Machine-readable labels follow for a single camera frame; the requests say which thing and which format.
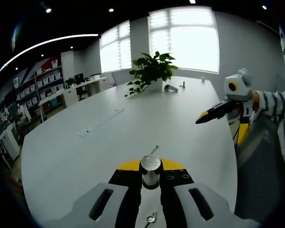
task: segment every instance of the window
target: window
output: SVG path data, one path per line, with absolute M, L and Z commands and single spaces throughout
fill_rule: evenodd
M 170 53 L 182 69 L 217 73 L 219 46 L 213 11 L 208 7 L 164 9 L 149 16 L 150 53 Z
M 105 32 L 100 39 L 102 72 L 132 68 L 129 21 Z

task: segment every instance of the ceiling light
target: ceiling light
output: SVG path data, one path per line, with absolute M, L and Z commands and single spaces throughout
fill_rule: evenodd
M 32 49 L 34 49 L 34 48 L 36 48 L 36 47 L 41 46 L 41 45 L 48 44 L 48 43 L 50 43 L 50 42 L 54 42 L 54 41 L 61 40 L 61 39 L 77 38 L 77 37 L 97 37 L 97 36 L 99 36 L 99 34 L 80 34 L 80 35 L 71 35 L 71 36 L 60 37 L 60 38 L 55 38 L 55 39 L 51 39 L 51 40 L 44 41 L 44 42 L 42 42 L 42 43 L 36 44 L 36 45 L 34 45 L 34 46 L 32 46 L 32 47 L 29 47 L 28 49 L 23 50 L 23 51 L 21 51 L 20 53 L 18 53 L 16 56 L 12 57 L 7 63 L 5 63 L 5 64 L 1 67 L 0 71 L 1 71 L 2 69 L 4 69 L 4 68 L 5 68 L 9 63 L 11 63 L 13 60 L 15 60 L 17 57 L 19 57 L 20 55 L 23 55 L 25 52 L 30 51 L 30 50 L 32 50 Z

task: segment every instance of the person's hand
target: person's hand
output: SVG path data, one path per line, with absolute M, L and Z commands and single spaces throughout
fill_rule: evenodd
M 259 97 L 258 93 L 253 91 L 251 99 L 253 100 L 253 107 L 252 107 L 253 111 L 257 112 L 258 108 L 259 108 L 259 103 L 260 103 L 260 97 Z

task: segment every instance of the white desk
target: white desk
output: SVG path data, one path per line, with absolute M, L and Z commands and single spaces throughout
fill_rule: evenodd
M 179 87 L 186 82 L 186 88 Z M 22 181 L 31 214 L 41 225 L 71 212 L 73 203 L 99 182 L 108 182 L 116 167 L 154 155 L 183 164 L 195 182 L 203 182 L 236 205 L 236 155 L 227 119 L 195 124 L 219 102 L 209 81 L 173 77 L 179 92 L 141 93 L 125 98 L 126 84 L 85 99 L 48 119 L 26 135 L 22 148 Z M 85 138 L 85 126 L 115 109 L 123 112 Z M 137 227 L 158 212 L 149 227 L 164 227 L 160 189 L 141 191 Z
M 99 93 L 102 91 L 101 89 L 101 86 L 100 86 L 100 82 L 101 81 L 105 81 L 106 79 L 108 79 L 107 77 L 103 77 L 103 78 L 97 78 L 97 79 L 92 79 L 92 80 L 89 80 L 89 81 L 86 81 L 86 82 L 83 82 L 79 85 L 75 85 L 74 87 L 72 88 L 69 88 L 69 89 L 62 89 L 62 90 L 58 90 L 56 93 L 48 96 L 48 97 L 45 97 L 44 99 L 40 100 L 38 106 L 40 107 L 40 112 L 41 112 L 41 119 L 42 119 L 42 122 L 44 122 L 44 110 L 43 110 L 43 104 L 45 104 L 46 102 L 48 101 L 51 101 L 53 99 L 55 99 L 56 97 L 58 96 L 61 96 L 61 95 L 64 95 L 68 92 L 70 92 L 71 90 L 73 90 L 73 88 L 79 88 L 79 87 L 83 87 L 83 86 L 86 86 L 87 87 L 87 91 L 88 91 L 88 95 L 91 96 L 91 95 L 94 95 L 96 93 Z

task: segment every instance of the green leaves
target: green leaves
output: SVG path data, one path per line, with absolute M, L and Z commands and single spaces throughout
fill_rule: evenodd
M 169 68 L 169 69 L 175 69 L 175 70 L 178 69 L 178 67 L 177 67 L 177 66 L 174 66 L 174 65 L 169 65 L 168 68 Z
M 134 75 L 135 73 L 136 73 L 136 70 L 131 70 L 131 71 L 129 72 L 130 75 Z
M 152 57 L 149 54 L 142 53 L 143 57 L 133 60 L 136 69 L 132 69 L 129 74 L 134 76 L 134 81 L 128 82 L 129 89 L 127 96 L 135 96 L 145 90 L 150 84 L 161 78 L 163 81 L 170 80 L 173 71 L 177 66 L 171 65 L 174 58 L 169 53 L 160 54 L 158 51 Z
M 137 80 L 137 81 L 135 81 L 133 84 L 135 84 L 135 85 L 140 85 L 141 82 Z
M 76 79 L 74 77 L 70 77 L 65 81 L 69 86 L 76 83 Z
M 157 57 L 159 56 L 159 52 L 155 52 L 155 56 L 154 56 L 154 59 L 156 59 Z
M 149 54 L 142 53 L 142 55 L 146 56 L 148 59 L 152 59 L 152 56 L 150 56 Z
M 138 62 L 137 62 L 137 60 L 133 60 L 133 64 L 136 65 L 136 66 L 139 65 Z

